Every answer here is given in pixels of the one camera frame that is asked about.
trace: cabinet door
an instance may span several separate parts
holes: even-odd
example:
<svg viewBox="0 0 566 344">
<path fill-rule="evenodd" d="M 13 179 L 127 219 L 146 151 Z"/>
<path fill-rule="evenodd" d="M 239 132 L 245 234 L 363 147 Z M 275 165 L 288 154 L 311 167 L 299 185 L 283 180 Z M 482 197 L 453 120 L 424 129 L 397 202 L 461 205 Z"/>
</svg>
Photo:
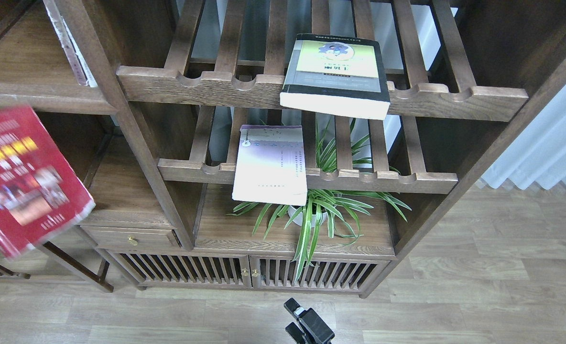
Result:
<svg viewBox="0 0 566 344">
<path fill-rule="evenodd" d="M 289 257 L 250 256 L 254 288 L 361 292 L 389 261 L 319 259 L 296 281 L 296 262 Z"/>
<path fill-rule="evenodd" d="M 162 285 L 250 288 L 246 255 L 116 253 L 143 287 Z"/>
</svg>

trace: wooden floor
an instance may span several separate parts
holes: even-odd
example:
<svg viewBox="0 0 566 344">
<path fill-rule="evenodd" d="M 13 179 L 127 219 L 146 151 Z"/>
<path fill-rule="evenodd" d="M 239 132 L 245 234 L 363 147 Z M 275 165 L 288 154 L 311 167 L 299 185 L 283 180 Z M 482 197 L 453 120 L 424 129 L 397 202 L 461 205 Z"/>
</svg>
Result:
<svg viewBox="0 0 566 344">
<path fill-rule="evenodd" d="M 368 298 L 0 283 L 0 343 L 287 344 L 294 297 L 342 344 L 566 344 L 566 192 L 473 187 Z"/>
</svg>

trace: book cover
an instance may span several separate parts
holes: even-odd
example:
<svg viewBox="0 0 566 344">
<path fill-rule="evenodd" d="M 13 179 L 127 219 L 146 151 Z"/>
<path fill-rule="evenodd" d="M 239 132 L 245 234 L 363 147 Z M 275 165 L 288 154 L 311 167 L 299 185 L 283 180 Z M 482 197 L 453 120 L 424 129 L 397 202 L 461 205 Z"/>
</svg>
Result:
<svg viewBox="0 0 566 344">
<path fill-rule="evenodd" d="M 241 126 L 232 199 L 306 204 L 301 126 Z"/>
<path fill-rule="evenodd" d="M 0 110 L 0 249 L 7 258 L 77 224 L 95 206 L 31 107 Z"/>
<path fill-rule="evenodd" d="M 379 42 L 299 34 L 280 97 L 285 107 L 384 119 L 390 96 Z"/>
</svg>

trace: spider plant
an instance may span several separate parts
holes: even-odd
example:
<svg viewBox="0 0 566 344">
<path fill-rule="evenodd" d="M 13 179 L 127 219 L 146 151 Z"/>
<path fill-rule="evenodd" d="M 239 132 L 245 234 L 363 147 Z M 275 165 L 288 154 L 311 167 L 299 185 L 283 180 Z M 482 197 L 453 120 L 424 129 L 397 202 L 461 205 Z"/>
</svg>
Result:
<svg viewBox="0 0 566 344">
<path fill-rule="evenodd" d="M 324 172 L 334 172 L 337 168 L 336 139 L 331 139 L 327 143 L 325 139 L 325 133 L 327 132 L 327 128 L 330 123 L 331 121 L 327 123 L 322 133 L 319 132 L 318 128 L 315 130 L 316 165 Z M 355 118 L 351 121 L 350 131 L 353 132 L 354 128 Z M 372 159 L 370 157 L 355 157 L 355 155 L 360 153 L 362 148 L 368 146 L 369 138 L 369 135 L 366 135 L 352 144 L 351 155 L 353 155 L 353 165 L 372 163 Z M 300 278 L 305 266 L 311 263 L 313 254 L 315 253 L 322 222 L 324 222 L 323 214 L 326 214 L 327 218 L 328 237 L 333 238 L 334 236 L 337 236 L 353 239 L 349 245 L 355 243 L 357 239 L 361 237 L 361 225 L 359 223 L 358 213 L 370 215 L 369 209 L 372 209 L 373 207 L 368 203 L 356 200 L 355 197 L 357 196 L 376 198 L 378 200 L 386 201 L 392 205 L 394 209 L 396 209 L 397 213 L 399 213 L 404 220 L 406 220 L 406 217 L 404 216 L 401 208 L 411 210 L 408 205 L 398 200 L 388 192 L 309 189 L 306 196 L 306 205 L 298 207 L 294 211 L 293 215 L 290 216 L 290 219 L 284 227 L 287 228 L 298 216 L 302 217 L 300 236 L 296 246 L 296 253 L 293 258 L 293 261 L 296 261 L 296 270 L 294 274 L 295 280 Z M 257 233 L 257 229 L 266 217 L 266 214 L 268 214 L 269 209 L 275 206 L 274 211 L 270 214 L 270 218 L 268 218 L 268 224 L 266 225 L 266 231 L 264 232 L 264 239 L 266 239 L 274 221 L 286 214 L 291 205 L 243 202 L 234 207 L 232 213 L 229 215 L 243 215 L 260 204 L 261 211 L 255 220 L 255 226 L 251 235 L 255 235 L 255 233 Z M 316 216 L 315 227 L 311 228 L 313 215 Z M 351 226 L 345 218 L 347 215 L 353 219 L 353 222 L 355 222 L 355 228 L 353 228 L 353 226 Z M 345 233 L 340 233 L 340 231 L 338 231 L 335 218 L 340 220 L 339 223 L 346 229 Z"/>
</svg>

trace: wooden shelf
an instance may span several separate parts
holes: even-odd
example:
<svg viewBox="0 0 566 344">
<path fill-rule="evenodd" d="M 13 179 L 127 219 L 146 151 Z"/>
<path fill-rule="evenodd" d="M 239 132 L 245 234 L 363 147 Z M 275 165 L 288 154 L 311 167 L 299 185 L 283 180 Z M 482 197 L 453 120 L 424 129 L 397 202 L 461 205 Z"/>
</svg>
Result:
<svg viewBox="0 0 566 344">
<path fill-rule="evenodd" d="M 90 193 L 97 206 L 81 222 L 82 226 L 172 228 L 123 137 L 111 139 L 90 185 Z M 261 227 L 258 234 L 251 237 L 259 210 L 254 209 L 242 217 L 226 216 L 238 204 L 231 199 L 230 185 L 208 185 L 204 189 L 202 200 L 198 214 L 200 218 L 196 225 L 198 235 L 192 252 L 239 254 L 250 250 L 280 257 L 293 256 L 300 227 L 291 225 L 283 230 L 286 218 L 277 220 L 267 240 L 262 240 L 265 227 Z M 345 246 L 350 239 L 327 238 L 327 227 L 324 224 L 316 258 L 327 254 L 330 258 L 335 255 L 345 259 L 395 259 L 392 231 L 384 204 L 371 200 L 367 202 L 375 208 L 370 212 L 370 217 L 358 214 L 364 236 L 355 244 Z M 132 251 L 128 246 L 120 249 Z M 182 249 L 163 247 L 157 251 L 179 253 L 180 250 Z"/>
<path fill-rule="evenodd" d="M 97 205 L 81 225 L 173 228 L 122 136 L 111 139 L 89 190 Z"/>
<path fill-rule="evenodd" d="M 191 154 L 186 161 L 159 159 L 158 167 L 163 178 L 168 181 L 194 183 L 234 183 L 234 173 L 239 148 L 239 129 L 246 124 L 247 109 L 235 109 L 234 122 L 230 130 L 228 161 L 216 166 L 206 164 L 207 150 L 213 125 L 215 107 L 202 106 L 198 114 L 196 132 Z M 371 172 L 353 169 L 349 119 L 337 118 L 336 150 L 339 169 L 335 172 L 323 172 L 316 167 L 315 155 L 315 116 L 303 112 L 303 131 L 307 185 L 309 189 L 330 190 L 376 190 L 387 192 L 408 192 L 421 194 L 446 194 L 457 183 L 455 173 L 428 172 L 421 149 L 419 133 L 413 118 L 403 120 L 403 146 L 406 147 L 408 175 L 390 171 L 383 123 L 380 120 L 369 121 L 370 144 L 372 147 L 373 168 Z"/>
<path fill-rule="evenodd" d="M 198 222 L 196 252 L 251 252 L 252 255 L 270 255 L 292 257 L 298 242 L 300 227 L 291 224 L 287 229 L 283 226 L 289 220 L 287 216 L 278 219 L 266 240 L 263 240 L 266 223 L 251 237 L 260 209 L 253 209 L 243 216 L 226 216 L 239 202 L 231 198 L 230 185 L 208 185 L 204 194 L 204 205 Z M 392 234 L 384 204 L 366 201 L 374 206 L 371 216 L 358 214 L 361 222 L 361 233 L 364 235 L 353 245 L 350 239 L 327 237 L 327 226 L 320 230 L 320 239 L 316 247 L 315 258 L 392 260 L 395 253 Z"/>
<path fill-rule="evenodd" d="M 197 78 L 189 77 L 191 52 L 204 3 L 189 1 L 179 19 L 174 41 L 164 68 L 121 66 L 117 76 L 128 100 L 227 107 L 281 109 L 279 93 L 283 87 L 287 9 L 285 2 L 271 6 L 270 25 L 266 42 L 266 57 L 261 61 L 239 63 L 240 35 L 244 16 L 243 1 L 228 6 L 219 53 L 213 70 L 201 72 Z M 464 47 L 454 23 L 450 8 L 436 1 L 432 7 L 436 28 L 451 76 L 449 85 L 432 83 L 427 78 L 418 35 L 410 3 L 394 4 L 394 22 L 399 33 L 404 72 L 404 85 L 388 81 L 392 105 L 390 113 L 402 116 L 495 120 L 507 122 L 525 104 L 523 89 L 486 87 L 477 85 L 465 56 Z M 368 1 L 354 1 L 353 14 L 358 37 L 373 39 L 373 26 Z M 313 13 L 314 33 L 329 32 L 329 14 Z M 246 65 L 264 64 L 263 74 L 250 75 L 247 80 L 241 73 Z"/>
<path fill-rule="evenodd" d="M 0 108 L 18 104 L 47 112 L 115 113 L 97 87 L 77 84 L 42 2 L 0 39 Z"/>
</svg>

